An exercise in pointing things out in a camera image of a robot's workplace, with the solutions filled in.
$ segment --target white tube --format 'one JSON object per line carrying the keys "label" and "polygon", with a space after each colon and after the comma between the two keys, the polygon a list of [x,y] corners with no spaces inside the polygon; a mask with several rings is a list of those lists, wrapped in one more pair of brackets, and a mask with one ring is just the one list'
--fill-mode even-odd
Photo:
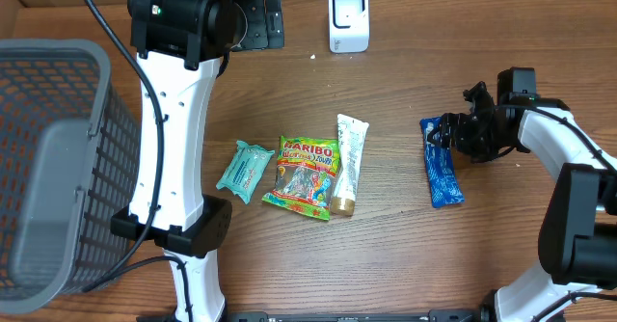
{"label": "white tube", "polygon": [[338,149],[340,150],[341,171],[336,182],[330,211],[351,216],[356,207],[360,163],[364,149],[364,138],[368,123],[338,115]]}

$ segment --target gray plastic basket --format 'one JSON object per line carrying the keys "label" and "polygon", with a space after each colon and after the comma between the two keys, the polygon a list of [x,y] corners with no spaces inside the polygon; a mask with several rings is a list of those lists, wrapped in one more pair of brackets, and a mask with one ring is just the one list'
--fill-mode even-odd
{"label": "gray plastic basket", "polygon": [[79,292],[127,251],[140,129],[86,40],[0,40],[0,313]]}

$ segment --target wooden tabletop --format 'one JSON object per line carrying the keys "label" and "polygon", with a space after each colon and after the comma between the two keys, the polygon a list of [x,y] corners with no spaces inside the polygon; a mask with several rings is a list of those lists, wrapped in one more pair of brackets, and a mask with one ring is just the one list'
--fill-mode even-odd
{"label": "wooden tabletop", "polygon": [[[220,250],[232,311],[414,312],[474,308],[537,259],[554,182],[531,154],[472,165],[455,154],[467,201],[431,206],[420,119],[467,112],[462,91],[535,67],[538,92],[563,99],[578,124],[617,154],[617,0],[371,0],[368,51],[334,55],[327,0],[284,0],[285,49],[231,55],[212,93],[204,192],[233,202]],[[129,43],[125,6],[101,8]],[[85,8],[25,9],[17,38],[94,40],[113,83],[141,116],[137,76]],[[370,123],[356,213],[316,221],[262,203],[273,159],[245,205],[215,184],[236,140],[277,149],[279,136],[334,138],[336,114]],[[146,244],[134,260],[160,255]],[[131,321],[173,311],[169,265],[154,264],[93,294],[60,297],[19,320]],[[584,301],[572,320],[614,320],[617,304]]]}

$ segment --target teal package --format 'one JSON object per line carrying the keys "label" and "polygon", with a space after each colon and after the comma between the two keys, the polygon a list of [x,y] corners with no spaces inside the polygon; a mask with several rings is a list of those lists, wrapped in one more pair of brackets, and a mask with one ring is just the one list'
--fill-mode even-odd
{"label": "teal package", "polygon": [[227,187],[235,196],[248,204],[274,151],[258,145],[249,145],[240,140],[236,144],[238,151],[216,184],[216,188],[220,190]]}

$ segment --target gold cap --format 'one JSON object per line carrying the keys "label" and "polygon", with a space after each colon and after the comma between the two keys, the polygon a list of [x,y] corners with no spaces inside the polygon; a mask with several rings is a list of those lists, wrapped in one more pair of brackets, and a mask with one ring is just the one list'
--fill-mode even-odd
{"label": "gold cap", "polygon": [[332,197],[332,201],[330,202],[330,211],[337,215],[351,216],[354,214],[355,207],[355,201],[339,197]]}

